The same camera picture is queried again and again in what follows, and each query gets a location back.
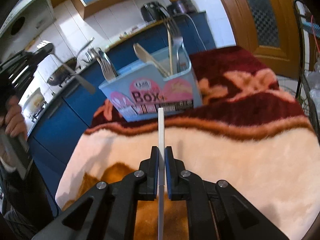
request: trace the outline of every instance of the blanket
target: blanket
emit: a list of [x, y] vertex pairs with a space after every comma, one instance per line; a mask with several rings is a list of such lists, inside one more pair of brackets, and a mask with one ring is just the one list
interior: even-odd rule
[[[279, 88], [272, 70], [238, 46], [190, 59], [203, 106], [165, 118], [165, 145], [186, 169], [207, 181], [227, 180], [289, 239], [301, 239], [320, 211], [320, 147], [299, 103]], [[89, 185], [138, 169], [157, 145], [157, 126], [156, 119], [126, 122], [106, 100], [64, 171], [58, 205], [66, 208]], [[135, 239], [156, 239], [157, 210], [144, 205], [136, 228], [148, 237], [135, 232]], [[166, 239], [186, 239], [185, 205], [179, 205], [166, 200]]]

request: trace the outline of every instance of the metal bolt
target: metal bolt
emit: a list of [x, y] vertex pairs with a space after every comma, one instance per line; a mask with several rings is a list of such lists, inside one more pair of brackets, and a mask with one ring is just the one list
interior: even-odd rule
[[137, 177], [137, 178], [139, 178], [139, 177], [142, 177], [143, 175], [144, 175], [144, 172], [143, 171], [135, 171], [134, 172], [134, 175]]
[[229, 184], [228, 184], [228, 182], [226, 182], [225, 180], [219, 180], [218, 181], [218, 185], [219, 185], [219, 187], [227, 187]]
[[100, 181], [97, 183], [97, 188], [98, 189], [103, 189], [107, 186], [107, 184], [104, 181]]
[[185, 178], [185, 177], [189, 177], [189, 176], [191, 175], [190, 171], [181, 171], [180, 174], [181, 174], [181, 176], [184, 177], [184, 178]]

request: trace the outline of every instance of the barcode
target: barcode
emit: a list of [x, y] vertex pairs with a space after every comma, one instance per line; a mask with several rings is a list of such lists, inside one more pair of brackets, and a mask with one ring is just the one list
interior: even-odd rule
[[164, 106], [163, 109], [164, 109], [165, 112], [173, 112], [173, 111], [176, 111], [175, 106]]

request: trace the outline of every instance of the blue plastic box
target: blue plastic box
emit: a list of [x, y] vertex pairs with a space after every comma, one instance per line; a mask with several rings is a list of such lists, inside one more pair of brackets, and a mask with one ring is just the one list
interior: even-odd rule
[[[168, 48], [152, 55], [170, 72]], [[179, 52], [179, 63], [182, 71], [164, 78], [152, 63], [137, 60], [118, 70], [119, 76], [104, 81], [99, 89], [128, 122], [156, 118], [160, 107], [165, 115], [199, 107], [202, 98], [185, 49]]]

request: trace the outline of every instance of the hand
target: hand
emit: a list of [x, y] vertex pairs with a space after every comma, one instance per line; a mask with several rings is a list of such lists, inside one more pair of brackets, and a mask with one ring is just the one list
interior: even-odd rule
[[21, 106], [18, 103], [19, 99], [16, 96], [9, 99], [9, 111], [5, 117], [0, 116], [0, 126], [5, 123], [7, 125], [5, 129], [6, 134], [16, 137], [22, 133], [25, 140], [27, 140], [27, 127], [21, 114]]

